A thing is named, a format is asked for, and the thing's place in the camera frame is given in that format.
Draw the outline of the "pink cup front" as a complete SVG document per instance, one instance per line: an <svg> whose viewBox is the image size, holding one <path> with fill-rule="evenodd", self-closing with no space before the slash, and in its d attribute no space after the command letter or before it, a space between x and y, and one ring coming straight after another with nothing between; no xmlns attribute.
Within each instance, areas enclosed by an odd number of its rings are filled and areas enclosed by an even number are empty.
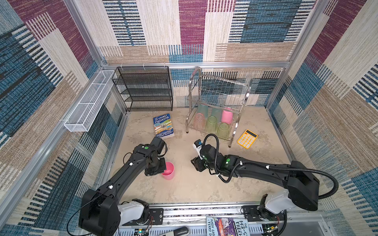
<svg viewBox="0 0 378 236"><path fill-rule="evenodd" d="M172 180L175 176L175 167L171 162L166 162L165 165L166 170L162 173L162 176L166 180Z"/></svg>

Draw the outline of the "green cup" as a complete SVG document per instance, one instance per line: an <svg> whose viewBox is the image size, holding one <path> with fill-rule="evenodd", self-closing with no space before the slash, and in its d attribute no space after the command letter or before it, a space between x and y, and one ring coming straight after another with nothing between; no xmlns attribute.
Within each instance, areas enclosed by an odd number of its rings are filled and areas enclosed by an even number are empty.
<svg viewBox="0 0 378 236"><path fill-rule="evenodd" d="M219 138L228 139L230 131L230 125L227 123L221 123L217 129L217 136Z"/></svg>
<svg viewBox="0 0 378 236"><path fill-rule="evenodd" d="M206 122L206 132L215 134L218 128L218 121L215 116L209 116Z"/></svg>

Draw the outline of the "clear pink cup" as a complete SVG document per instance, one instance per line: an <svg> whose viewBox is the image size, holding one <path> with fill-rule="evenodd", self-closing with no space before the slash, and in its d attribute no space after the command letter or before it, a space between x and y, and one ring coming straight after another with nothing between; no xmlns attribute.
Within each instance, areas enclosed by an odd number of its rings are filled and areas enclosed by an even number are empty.
<svg viewBox="0 0 378 236"><path fill-rule="evenodd" d="M195 115L195 120L193 123L193 127L196 130L203 131L205 129L206 119L202 113L197 113Z"/></svg>

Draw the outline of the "teal cup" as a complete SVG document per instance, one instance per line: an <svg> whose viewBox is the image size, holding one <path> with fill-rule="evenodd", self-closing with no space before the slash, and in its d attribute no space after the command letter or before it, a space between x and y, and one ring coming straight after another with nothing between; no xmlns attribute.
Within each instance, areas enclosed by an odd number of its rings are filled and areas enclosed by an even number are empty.
<svg viewBox="0 0 378 236"><path fill-rule="evenodd" d="M208 106L203 104L198 104L197 113L202 114L205 118L208 118Z"/></svg>
<svg viewBox="0 0 378 236"><path fill-rule="evenodd" d="M221 115L222 115L222 109L212 108L211 116L214 116L218 122L221 120Z"/></svg>

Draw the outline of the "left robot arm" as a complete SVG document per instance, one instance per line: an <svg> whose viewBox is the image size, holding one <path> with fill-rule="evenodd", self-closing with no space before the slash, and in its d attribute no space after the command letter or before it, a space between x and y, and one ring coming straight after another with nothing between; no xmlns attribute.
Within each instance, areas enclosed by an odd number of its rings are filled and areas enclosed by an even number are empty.
<svg viewBox="0 0 378 236"><path fill-rule="evenodd" d="M136 146L118 172L97 190L89 189L81 200L78 226L88 235L112 236L119 226L130 221L148 220L149 204L132 200L120 205L120 199L136 179L144 172L146 176L162 174L166 170L164 156L168 151L166 142L154 137L150 144Z"/></svg>

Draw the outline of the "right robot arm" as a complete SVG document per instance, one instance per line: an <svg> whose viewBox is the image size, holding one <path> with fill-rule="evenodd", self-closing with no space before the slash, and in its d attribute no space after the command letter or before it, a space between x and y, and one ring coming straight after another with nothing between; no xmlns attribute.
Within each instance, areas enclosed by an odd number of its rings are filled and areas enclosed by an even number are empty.
<svg viewBox="0 0 378 236"><path fill-rule="evenodd" d="M258 212L260 217L268 218L293 207L307 211L317 211L319 200L334 195L339 189L337 179L331 174L306 168L299 161L290 164L270 164L248 160L238 155L222 155L219 140L215 134L216 145L212 146L200 139L193 143L197 157L191 160L197 171L208 170L223 183L233 178L250 178L282 187L280 192L262 196Z"/></svg>

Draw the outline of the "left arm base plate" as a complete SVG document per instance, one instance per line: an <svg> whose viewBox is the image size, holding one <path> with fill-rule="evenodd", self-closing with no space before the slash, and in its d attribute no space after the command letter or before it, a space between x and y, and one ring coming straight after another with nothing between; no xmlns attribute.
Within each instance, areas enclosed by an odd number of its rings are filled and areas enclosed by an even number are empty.
<svg viewBox="0 0 378 236"><path fill-rule="evenodd" d="M150 208L142 213L141 224L145 225L162 225L164 217L163 208Z"/></svg>

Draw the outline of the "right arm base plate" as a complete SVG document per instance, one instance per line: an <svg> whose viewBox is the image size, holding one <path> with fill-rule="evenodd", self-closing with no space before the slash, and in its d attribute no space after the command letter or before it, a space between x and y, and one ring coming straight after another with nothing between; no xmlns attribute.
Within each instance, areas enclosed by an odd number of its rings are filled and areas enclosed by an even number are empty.
<svg viewBox="0 0 378 236"><path fill-rule="evenodd" d="M266 210L260 211L258 205L242 206L240 212L249 222L284 221L285 218L283 211L278 214L268 213Z"/></svg>

